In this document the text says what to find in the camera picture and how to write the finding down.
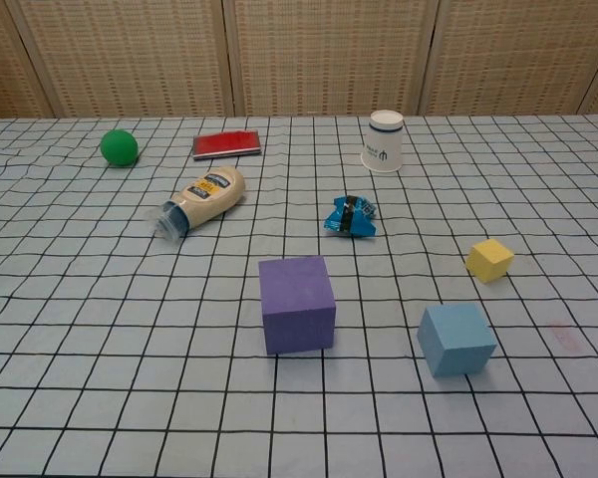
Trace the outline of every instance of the green ball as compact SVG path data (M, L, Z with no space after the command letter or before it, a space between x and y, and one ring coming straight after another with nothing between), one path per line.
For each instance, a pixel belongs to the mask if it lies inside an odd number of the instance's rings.
M113 166L129 166L138 159L138 142L128 131L112 129L102 136L100 152Z

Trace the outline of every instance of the white paper cup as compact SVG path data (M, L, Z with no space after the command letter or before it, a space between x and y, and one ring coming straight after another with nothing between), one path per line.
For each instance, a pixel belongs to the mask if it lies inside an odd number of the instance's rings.
M403 116L390 110L378 110L370 115L370 130L361 153L361 162L377 172L392 172L403 165L401 140Z

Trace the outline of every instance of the red notebook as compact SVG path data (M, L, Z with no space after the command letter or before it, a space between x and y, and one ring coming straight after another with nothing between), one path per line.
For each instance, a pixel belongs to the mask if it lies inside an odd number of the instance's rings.
M192 158L195 160L259 152L261 144L257 131L220 132L196 136L192 140Z

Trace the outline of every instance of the squeeze bottle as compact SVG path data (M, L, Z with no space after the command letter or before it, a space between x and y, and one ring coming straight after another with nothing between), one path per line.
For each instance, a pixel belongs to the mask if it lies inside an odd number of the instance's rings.
M155 223L156 235L176 241L188 229L234 206L244 188L243 176L237 169L214 167L163 204Z

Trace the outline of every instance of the cube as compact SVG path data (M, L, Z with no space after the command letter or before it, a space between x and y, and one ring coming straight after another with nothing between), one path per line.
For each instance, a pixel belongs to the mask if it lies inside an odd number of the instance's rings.
M476 304L428 306L417 339L433 376L481 371L496 348Z
M507 272L514 253L495 239L471 246L465 265L482 283L498 279Z
M259 287L269 354L332 346L336 304L323 257L262 261Z

